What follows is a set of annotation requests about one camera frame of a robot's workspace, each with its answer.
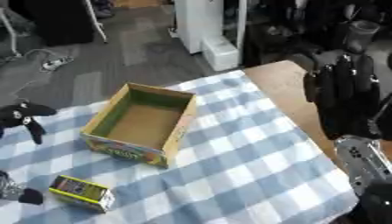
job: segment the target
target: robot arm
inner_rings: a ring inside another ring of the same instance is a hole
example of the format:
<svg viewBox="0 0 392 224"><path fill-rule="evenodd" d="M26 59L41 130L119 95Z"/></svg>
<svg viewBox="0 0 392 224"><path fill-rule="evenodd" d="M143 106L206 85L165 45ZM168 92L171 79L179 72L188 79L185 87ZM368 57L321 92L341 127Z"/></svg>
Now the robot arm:
<svg viewBox="0 0 392 224"><path fill-rule="evenodd" d="M392 140L392 95L381 101L373 60L344 54L336 65L308 73L304 92L360 198L348 216L354 223L392 223L392 164L380 144Z"/></svg>

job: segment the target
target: black robotic glove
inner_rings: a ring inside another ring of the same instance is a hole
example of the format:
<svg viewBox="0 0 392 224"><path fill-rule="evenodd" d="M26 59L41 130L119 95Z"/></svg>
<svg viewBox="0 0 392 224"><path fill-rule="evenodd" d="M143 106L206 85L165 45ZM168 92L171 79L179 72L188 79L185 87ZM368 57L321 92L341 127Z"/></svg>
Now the black robotic glove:
<svg viewBox="0 0 392 224"><path fill-rule="evenodd" d="M380 85L374 74L374 62L366 54L355 62L348 54L341 55L336 65L323 66L304 77L304 91L308 102L314 102L325 135L335 140L343 135L384 138L390 127L380 100Z"/></svg>
<svg viewBox="0 0 392 224"><path fill-rule="evenodd" d="M0 171L0 199L17 200L33 205L41 205L44 202L41 192L17 184L5 171Z"/></svg>
<svg viewBox="0 0 392 224"><path fill-rule="evenodd" d="M52 116L56 113L53 108L28 101L2 107L0 108L0 138L3 136L4 129L24 125L30 131L35 144L42 144L42 136L46 132L33 117Z"/></svg>

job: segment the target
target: yellow box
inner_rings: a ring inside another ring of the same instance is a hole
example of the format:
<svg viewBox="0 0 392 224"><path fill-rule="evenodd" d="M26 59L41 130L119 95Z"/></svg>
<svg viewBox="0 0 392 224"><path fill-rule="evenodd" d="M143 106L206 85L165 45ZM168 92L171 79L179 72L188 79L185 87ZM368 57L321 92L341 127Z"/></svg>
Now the yellow box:
<svg viewBox="0 0 392 224"><path fill-rule="evenodd" d="M195 114L195 94L127 83L81 136L93 151L168 167Z"/></svg>
<svg viewBox="0 0 392 224"><path fill-rule="evenodd" d="M115 196L106 186L65 175L58 176L49 191L60 200L102 213L106 213L115 201Z"/></svg>

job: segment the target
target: gingham tablecloth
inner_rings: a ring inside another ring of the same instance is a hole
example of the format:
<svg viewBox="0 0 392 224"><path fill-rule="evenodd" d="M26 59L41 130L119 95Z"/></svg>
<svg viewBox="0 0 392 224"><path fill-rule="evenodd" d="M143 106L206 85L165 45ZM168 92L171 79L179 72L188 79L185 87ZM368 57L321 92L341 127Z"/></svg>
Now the gingham tablecloth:
<svg viewBox="0 0 392 224"><path fill-rule="evenodd" d="M39 121L36 146L24 127L0 141L0 169L45 192L42 206L0 201L6 223L328 223L357 203L347 176L241 71L181 83L198 114L167 170L92 152L80 128L104 102ZM57 201L59 174L113 188L99 214Z"/></svg>

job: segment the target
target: gray floor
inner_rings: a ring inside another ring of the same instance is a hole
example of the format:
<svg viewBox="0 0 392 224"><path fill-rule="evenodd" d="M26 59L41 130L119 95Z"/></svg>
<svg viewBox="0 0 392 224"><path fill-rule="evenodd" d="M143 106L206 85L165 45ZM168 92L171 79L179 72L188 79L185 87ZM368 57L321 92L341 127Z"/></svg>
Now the gray floor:
<svg viewBox="0 0 392 224"><path fill-rule="evenodd" d="M40 69L46 52L8 63L0 67L0 105L14 102L17 92L20 98L60 109L107 99L127 81L168 86L214 74L200 55L191 56L179 39L170 38L166 29L171 21L166 8L120 9L104 20L107 45L96 36L94 43L51 48L74 57L54 73ZM8 47L5 39L0 55L10 55ZM21 38L19 47L26 53L44 46L29 37Z"/></svg>

